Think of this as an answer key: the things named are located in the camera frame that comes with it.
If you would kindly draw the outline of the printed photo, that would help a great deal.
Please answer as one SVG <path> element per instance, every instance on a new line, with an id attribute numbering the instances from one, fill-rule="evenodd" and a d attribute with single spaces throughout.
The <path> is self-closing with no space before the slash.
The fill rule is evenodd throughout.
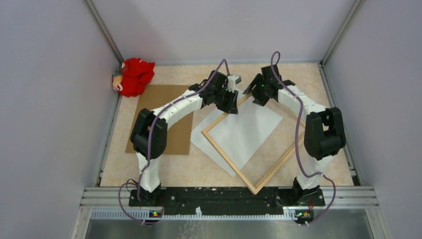
<path id="1" fill-rule="evenodd" d="M 229 114 L 210 130 L 209 134 L 235 165 L 241 169 L 283 120 L 283 116 L 268 107 L 253 103 L 253 98 L 248 95 L 240 96 L 237 102 L 239 103 L 237 106 L 238 114 Z M 221 115 L 220 110 L 213 110 L 192 130 L 191 143 L 231 177 L 235 177 L 236 173 L 233 169 L 202 134 L 202 130 Z"/>

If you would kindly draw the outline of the wooden picture frame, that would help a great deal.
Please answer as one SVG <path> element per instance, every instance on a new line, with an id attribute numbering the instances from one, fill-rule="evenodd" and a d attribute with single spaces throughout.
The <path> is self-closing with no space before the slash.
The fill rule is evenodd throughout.
<path id="1" fill-rule="evenodd" d="M 295 153 L 296 116 L 286 107 L 276 109 L 277 106 L 277 102 L 270 101 L 266 107 L 283 116 L 283 120 L 241 169 L 209 134 L 229 114 L 223 113 L 202 130 L 204 137 L 253 194 L 257 194 Z"/>

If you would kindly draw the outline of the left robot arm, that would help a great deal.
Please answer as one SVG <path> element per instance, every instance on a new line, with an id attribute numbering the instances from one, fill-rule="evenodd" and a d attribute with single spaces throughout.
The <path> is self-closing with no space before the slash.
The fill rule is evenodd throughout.
<path id="1" fill-rule="evenodd" d="M 159 108 L 139 112 L 130 135 L 140 168 L 137 200 L 148 206 L 159 201 L 159 159 L 167 147 L 168 130 L 185 116 L 208 105 L 215 105 L 227 114 L 238 114 L 236 86 L 240 82 L 239 75 L 225 75 L 213 70 L 208 79 L 189 86 L 176 99 Z"/>

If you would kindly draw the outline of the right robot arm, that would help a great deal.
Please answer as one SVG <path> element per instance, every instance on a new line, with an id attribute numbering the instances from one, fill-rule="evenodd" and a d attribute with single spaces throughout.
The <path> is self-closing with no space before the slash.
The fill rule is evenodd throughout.
<path id="1" fill-rule="evenodd" d="M 279 197 L 284 206 L 317 203 L 322 199 L 321 179 L 328 178 L 324 172 L 346 145 L 341 110 L 325 107 L 308 97 L 292 81 L 283 81 L 276 65 L 263 67 L 244 94 L 251 94 L 253 102 L 260 106 L 274 99 L 288 107 L 298 117 L 296 134 L 301 122 L 305 123 L 303 139 L 308 159 L 297 156 L 300 173 L 294 178 L 292 188 L 282 190 Z"/>

